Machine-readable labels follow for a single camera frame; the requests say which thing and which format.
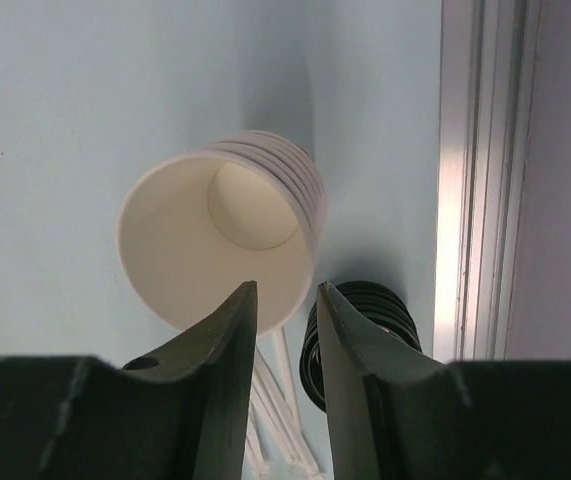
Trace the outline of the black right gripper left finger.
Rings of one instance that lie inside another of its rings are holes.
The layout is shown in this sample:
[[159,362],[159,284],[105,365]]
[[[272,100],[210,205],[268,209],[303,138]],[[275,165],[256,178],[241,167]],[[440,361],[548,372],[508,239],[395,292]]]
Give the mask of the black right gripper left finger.
[[257,285],[121,368],[0,356],[0,479],[237,479]]

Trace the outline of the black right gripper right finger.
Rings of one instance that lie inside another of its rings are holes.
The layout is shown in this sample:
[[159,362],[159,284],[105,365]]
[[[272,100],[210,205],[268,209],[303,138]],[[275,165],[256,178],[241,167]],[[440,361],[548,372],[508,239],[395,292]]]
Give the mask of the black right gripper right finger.
[[571,361],[437,362],[328,283],[317,318],[338,479],[571,479]]

